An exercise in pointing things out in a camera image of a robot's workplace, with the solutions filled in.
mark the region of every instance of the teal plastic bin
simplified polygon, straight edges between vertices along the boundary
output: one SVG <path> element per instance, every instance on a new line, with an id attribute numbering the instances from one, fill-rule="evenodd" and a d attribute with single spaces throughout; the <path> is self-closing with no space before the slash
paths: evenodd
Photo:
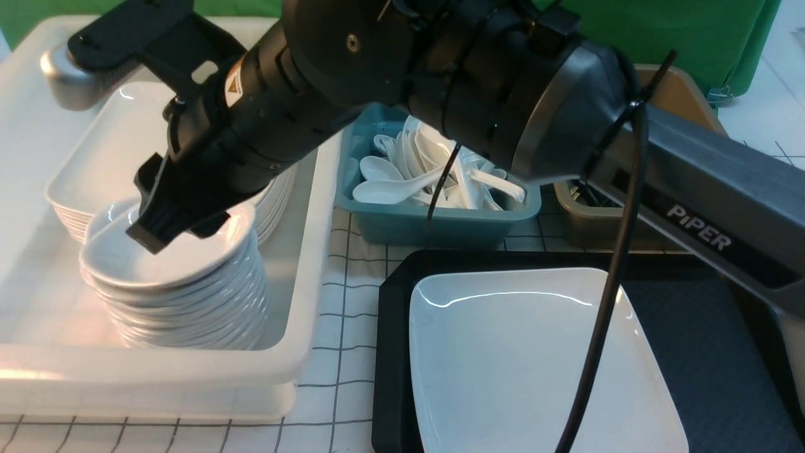
<path id="1" fill-rule="evenodd" d="M 535 217 L 542 207 L 537 185 L 525 185 L 521 204 L 502 193 L 493 197 L 504 211 L 458 210 L 437 208 L 431 225 L 427 224 L 426 206 L 375 205 L 353 200 L 352 191 L 363 182 L 358 163 L 369 155 L 380 156 L 374 148 L 376 134 L 396 137 L 403 129 L 406 115 L 398 110 L 373 105 L 344 133 L 338 168 L 336 206 L 352 213 L 352 220 L 370 243 L 412 247 L 495 249 L 518 222 Z"/>

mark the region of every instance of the gray mat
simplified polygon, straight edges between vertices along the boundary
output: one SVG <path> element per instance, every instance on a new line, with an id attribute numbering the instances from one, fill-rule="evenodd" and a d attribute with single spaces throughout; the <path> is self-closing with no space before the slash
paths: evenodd
<path id="1" fill-rule="evenodd" d="M 805 451 L 727 286 L 627 282 L 691 453 Z"/>

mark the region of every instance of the stack of white rectangular plates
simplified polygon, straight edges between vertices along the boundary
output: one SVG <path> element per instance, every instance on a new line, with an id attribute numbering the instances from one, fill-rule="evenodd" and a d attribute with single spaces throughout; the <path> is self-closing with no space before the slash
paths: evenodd
<path id="1" fill-rule="evenodd" d="M 132 82 L 115 92 L 76 150 L 47 187 L 47 200 L 75 240 L 84 243 L 93 216 L 112 203 L 138 197 L 134 174 L 155 152 L 163 153 L 162 110 L 174 97 L 165 84 Z M 255 229 L 264 242 L 276 228 L 294 184 L 295 167 L 252 198 Z"/>

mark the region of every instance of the screw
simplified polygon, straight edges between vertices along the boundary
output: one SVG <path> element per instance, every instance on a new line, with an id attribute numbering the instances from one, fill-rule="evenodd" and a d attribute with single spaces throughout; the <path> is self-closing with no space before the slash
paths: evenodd
<path id="1" fill-rule="evenodd" d="M 352 34 L 347 36 L 347 49 L 352 53 L 357 53 L 361 50 L 361 42 L 357 40 L 357 36 Z"/>

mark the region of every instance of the black cable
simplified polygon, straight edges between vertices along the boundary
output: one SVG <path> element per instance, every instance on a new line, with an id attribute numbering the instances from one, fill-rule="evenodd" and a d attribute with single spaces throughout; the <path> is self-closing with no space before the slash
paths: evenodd
<path id="1" fill-rule="evenodd" d="M 447 165 L 445 165 L 444 169 L 442 169 L 442 176 L 439 178 L 439 182 L 436 183 L 436 188 L 433 190 L 433 198 L 431 198 L 431 204 L 427 207 L 428 226 L 431 225 L 431 220 L 433 220 L 433 210 L 436 209 L 436 201 L 439 199 L 439 194 L 442 192 L 444 184 L 447 183 L 448 176 L 450 175 L 450 169 L 452 168 L 453 163 L 456 162 L 456 158 L 458 157 L 460 150 L 461 145 L 456 143 L 456 146 L 453 147 L 453 150 L 450 153 L 450 158 L 448 159 Z"/>
<path id="2" fill-rule="evenodd" d="M 668 64 L 664 65 L 665 70 L 661 70 L 662 73 L 658 72 L 658 77 L 655 76 L 652 83 L 658 84 L 667 70 L 667 66 L 670 66 L 669 60 L 672 60 L 672 56 L 669 56 L 667 60 Z M 635 138 L 634 160 L 632 162 L 629 190 L 626 194 L 623 210 L 623 219 L 621 220 L 621 226 L 617 233 L 615 250 L 609 265 L 609 275 L 604 285 L 604 292 L 601 295 L 601 303 L 598 308 L 595 326 L 592 329 L 592 337 L 587 350 L 587 357 L 584 360 L 584 367 L 581 371 L 576 397 L 573 400 L 567 424 L 562 432 L 562 437 L 559 439 L 559 444 L 556 446 L 555 453 L 570 452 L 584 418 L 584 412 L 587 409 L 592 387 L 595 383 L 598 365 L 601 362 L 601 353 L 604 350 L 606 334 L 607 330 L 609 330 L 609 322 L 612 319 L 615 301 L 617 300 L 623 272 L 626 268 L 626 258 L 629 256 L 629 249 L 632 237 L 634 236 L 634 228 L 638 220 L 642 189 L 646 180 L 649 151 L 648 115 L 646 113 L 645 104 L 647 98 L 644 97 L 640 99 L 640 82 L 634 70 L 634 66 L 621 54 L 618 54 L 618 62 L 626 77 L 627 89 L 630 91 L 628 96 L 633 100 L 630 106 L 633 108 L 630 122 L 632 123 Z M 652 93 L 652 89 L 647 89 L 643 92 L 644 96 L 651 95 Z"/>

